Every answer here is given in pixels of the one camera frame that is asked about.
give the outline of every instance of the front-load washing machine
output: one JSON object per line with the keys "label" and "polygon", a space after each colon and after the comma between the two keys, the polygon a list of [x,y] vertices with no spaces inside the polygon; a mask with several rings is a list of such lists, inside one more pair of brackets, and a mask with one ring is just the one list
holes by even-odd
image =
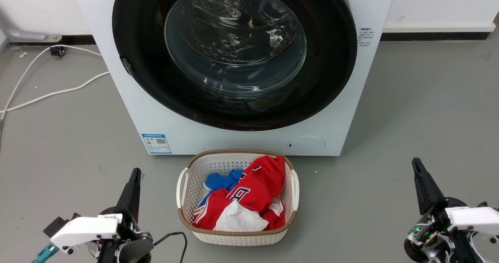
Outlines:
{"label": "front-load washing machine", "polygon": [[78,0],[148,153],[317,156],[342,152],[391,2]]}

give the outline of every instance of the woven basket rim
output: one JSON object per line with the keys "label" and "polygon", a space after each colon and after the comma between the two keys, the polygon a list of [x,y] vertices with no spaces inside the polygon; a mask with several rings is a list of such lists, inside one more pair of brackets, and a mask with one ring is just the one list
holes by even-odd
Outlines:
{"label": "woven basket rim", "polygon": [[[264,150],[252,150],[252,149],[222,149],[222,150],[210,150],[210,151],[204,151],[202,153],[199,153],[198,155],[194,156],[191,161],[189,162],[189,165],[187,166],[188,168],[191,168],[191,166],[198,160],[199,158],[207,155],[213,155],[213,154],[261,154],[261,155],[267,155],[267,156],[282,156],[280,153],[277,152],[271,152],[271,151],[264,151]],[[288,160],[287,157],[284,156],[286,164],[289,166],[289,169],[294,171],[293,164]],[[178,209],[179,212],[179,217],[180,221],[184,224],[185,227],[187,227],[189,230],[196,232],[196,233],[205,233],[209,235],[217,235],[217,236],[232,236],[232,237],[250,237],[250,236],[267,236],[267,235],[275,235],[278,233],[282,233],[283,231],[287,230],[291,224],[293,224],[294,219],[296,218],[296,210],[293,211],[291,218],[289,221],[282,226],[279,229],[275,230],[268,230],[268,231],[253,231],[253,232],[232,232],[232,231],[215,231],[215,230],[208,230],[208,229],[201,229],[201,228],[196,228],[192,224],[186,221],[184,217],[184,213],[182,212],[182,209]]]}

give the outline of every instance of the instruction label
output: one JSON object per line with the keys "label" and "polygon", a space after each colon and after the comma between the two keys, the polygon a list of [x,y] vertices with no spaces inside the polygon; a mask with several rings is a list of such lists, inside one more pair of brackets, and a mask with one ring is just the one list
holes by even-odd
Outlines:
{"label": "instruction label", "polygon": [[357,44],[359,47],[369,47],[373,41],[374,32],[371,27],[362,27],[359,31],[359,37],[357,38]]}
{"label": "instruction label", "polygon": [[170,146],[164,134],[142,134],[147,149],[151,154],[171,154]]}

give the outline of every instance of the gray floor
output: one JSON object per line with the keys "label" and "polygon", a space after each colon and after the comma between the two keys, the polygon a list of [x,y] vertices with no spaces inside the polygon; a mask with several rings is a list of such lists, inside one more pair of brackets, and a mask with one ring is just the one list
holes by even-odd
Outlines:
{"label": "gray floor", "polygon": [[[416,156],[446,196],[499,206],[498,48],[497,32],[487,41],[382,43],[342,156],[291,158],[301,202],[285,238],[266,247],[222,247],[188,233],[185,262],[410,262],[402,244],[419,218]],[[1,106],[41,50],[0,55]],[[45,54],[12,106],[104,71],[103,61],[85,52],[68,50],[62,59]],[[189,159],[146,153],[109,76],[9,112],[0,153],[2,261],[32,261],[48,243],[42,230],[55,217],[97,215],[114,205],[134,167],[145,173],[141,228],[155,238],[188,232],[174,195]],[[182,245],[182,238],[169,238],[153,250],[153,262],[177,262]],[[499,261],[488,238],[479,249]],[[93,259],[80,250],[51,262]]]}

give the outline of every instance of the white robot part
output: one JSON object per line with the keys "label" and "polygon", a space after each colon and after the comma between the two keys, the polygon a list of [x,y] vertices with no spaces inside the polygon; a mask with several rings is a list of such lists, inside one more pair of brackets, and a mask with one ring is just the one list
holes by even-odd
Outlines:
{"label": "white robot part", "polygon": [[100,238],[117,238],[117,227],[118,220],[115,218],[78,217],[64,225],[50,241],[65,251],[63,247],[73,247]]}
{"label": "white robot part", "polygon": [[460,230],[470,229],[489,235],[499,235],[499,212],[494,208],[455,207],[446,208],[445,211],[451,221],[448,231],[457,227]]}

